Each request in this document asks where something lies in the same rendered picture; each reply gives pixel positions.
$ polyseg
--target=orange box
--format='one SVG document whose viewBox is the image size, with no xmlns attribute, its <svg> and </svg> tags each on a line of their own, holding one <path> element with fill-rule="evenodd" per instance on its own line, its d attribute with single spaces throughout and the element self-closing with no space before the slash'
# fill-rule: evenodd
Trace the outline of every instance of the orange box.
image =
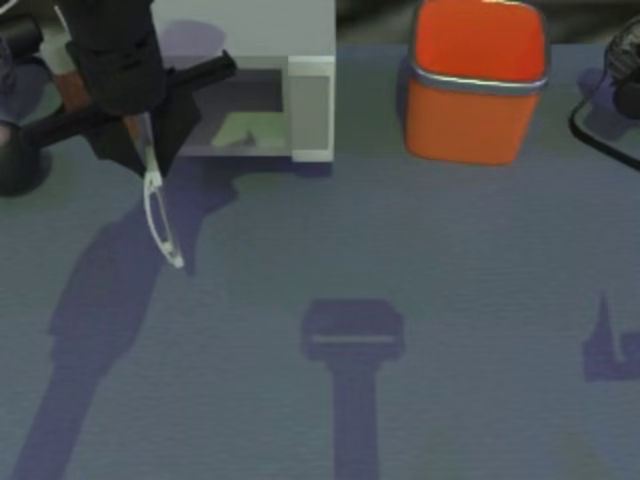
<svg viewBox="0 0 640 480">
<path fill-rule="evenodd" d="M 533 7 L 427 0 L 410 48 L 405 145 L 434 160 L 513 162 L 547 83 L 549 41 Z"/>
</svg>

